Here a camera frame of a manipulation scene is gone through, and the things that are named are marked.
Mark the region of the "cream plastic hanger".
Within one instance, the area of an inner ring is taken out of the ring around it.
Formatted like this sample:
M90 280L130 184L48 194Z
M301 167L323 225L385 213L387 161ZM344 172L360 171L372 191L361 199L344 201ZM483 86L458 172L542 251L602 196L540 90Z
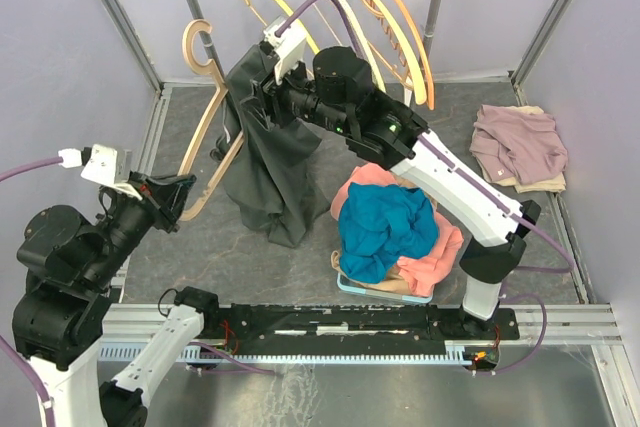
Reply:
M347 0L337 0L339 5L342 7L346 20L344 21L345 28L349 37L351 39L351 44L354 51L358 54L359 57L364 58L370 65L372 70L372 76L374 79L375 85L383 92L386 91L386 85L383 79L383 76L378 67L377 61L375 59L374 53L370 47L370 43L366 38L364 31L357 19L356 14L351 8L350 4Z

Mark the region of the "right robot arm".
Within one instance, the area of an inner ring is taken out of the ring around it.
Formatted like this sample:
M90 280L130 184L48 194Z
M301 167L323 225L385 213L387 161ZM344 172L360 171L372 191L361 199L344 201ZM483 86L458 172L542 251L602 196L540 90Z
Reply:
M414 183L460 220L472 239L460 265L467 275L459 326L481 338L495 326L503 281L519 264L541 208L502 195L450 153L427 122L373 81L372 68L350 47L299 54L266 42L236 63L232 85L241 101L278 126L305 121L345 139L360 159Z

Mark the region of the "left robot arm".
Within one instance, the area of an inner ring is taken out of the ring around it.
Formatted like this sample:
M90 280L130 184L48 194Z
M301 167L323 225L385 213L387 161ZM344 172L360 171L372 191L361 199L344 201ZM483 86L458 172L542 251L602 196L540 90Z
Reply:
M194 287L175 295L164 323L112 380L97 364L107 290L151 229L173 233L196 178L130 174L130 193L99 190L103 213L91 223L76 208L55 205L35 215L17 252L26 291L12 319L20 367L34 383L46 426L142 426L165 375L196 336L221 325L218 298Z

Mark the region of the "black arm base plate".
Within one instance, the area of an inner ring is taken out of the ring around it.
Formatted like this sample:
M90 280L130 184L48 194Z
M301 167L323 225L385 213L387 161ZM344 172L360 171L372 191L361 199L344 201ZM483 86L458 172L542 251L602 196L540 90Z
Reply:
M204 313L195 338L227 340L240 356L400 356L445 352L447 341L489 344L519 338L515 312L478 321L432 305L295 307L233 304Z

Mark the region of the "dark grey t shirt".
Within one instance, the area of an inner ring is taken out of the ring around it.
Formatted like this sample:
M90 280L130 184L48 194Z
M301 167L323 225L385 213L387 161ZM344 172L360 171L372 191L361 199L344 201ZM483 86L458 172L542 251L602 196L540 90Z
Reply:
M268 122L243 121L240 102L251 92L249 70L267 65L273 67L273 62L253 45L227 74L224 134L216 147L226 154L243 132L243 146L222 180L224 190L238 205L247 228L265 232L271 243L294 248L329 209L309 170L321 138L299 120L275 130Z

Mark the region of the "beige wooden hanger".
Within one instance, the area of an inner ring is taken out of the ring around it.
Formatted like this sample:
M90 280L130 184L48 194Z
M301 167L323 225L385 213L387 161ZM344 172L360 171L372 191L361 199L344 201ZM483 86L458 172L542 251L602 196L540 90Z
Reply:
M209 127L214 120L216 113L222 106L229 90L223 80L222 72L218 66L218 63L214 59L209 59L205 63L201 63L196 59L194 44L196 36L199 34L210 34L212 32L211 24L204 19L192 20L183 32L182 37L182 54L187 66L198 75L204 75L210 77L214 81L216 91L211 97L200 121L193 133L189 146L187 147L184 157L182 159L179 173L181 175L187 174L191 171L196 156L202 146L204 138L209 130ZM229 150L220 161L215 172L209 179L206 187L202 191L202 194L194 201L194 203L186 208L180 220L183 222L192 221L195 219L205 207L206 203L221 184L225 174L227 173L232 162L238 155L241 147L244 143L244 134L240 131L232 142Z

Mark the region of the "pink t shirt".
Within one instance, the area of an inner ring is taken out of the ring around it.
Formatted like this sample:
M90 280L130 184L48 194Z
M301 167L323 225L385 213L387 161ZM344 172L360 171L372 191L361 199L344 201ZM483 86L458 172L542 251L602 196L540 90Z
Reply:
M340 237L332 268L382 292L430 297L464 243L434 199L373 163L352 170L330 213Z

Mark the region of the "teal blue t shirt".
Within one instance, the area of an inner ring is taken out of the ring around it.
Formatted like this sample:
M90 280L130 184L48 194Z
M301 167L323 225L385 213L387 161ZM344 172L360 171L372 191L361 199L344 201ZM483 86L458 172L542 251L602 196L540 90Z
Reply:
M399 258L428 255L439 237L431 201L419 188L352 183L338 216L340 268L377 284Z

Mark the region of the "beige t shirt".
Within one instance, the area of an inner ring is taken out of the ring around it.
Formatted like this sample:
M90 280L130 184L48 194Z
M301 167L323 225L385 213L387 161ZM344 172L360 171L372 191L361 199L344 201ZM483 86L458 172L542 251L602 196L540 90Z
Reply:
M347 198L347 190L350 184L357 182L350 182L347 184L344 192L344 202ZM431 249L430 253L420 259L412 259L409 257L401 257L397 263L391 267L388 271L386 278L377 284L368 284L360 281L354 281L346 276L340 268L340 257L342 250L334 258L334 263L339 270L351 281L359 284L365 284L367 286L376 286L383 291L391 292L393 290L403 293L409 293L417 296L429 296L433 290L433 286L439 280L439 259L437 253L440 250L438 247L438 241L440 240L440 232L436 244Z

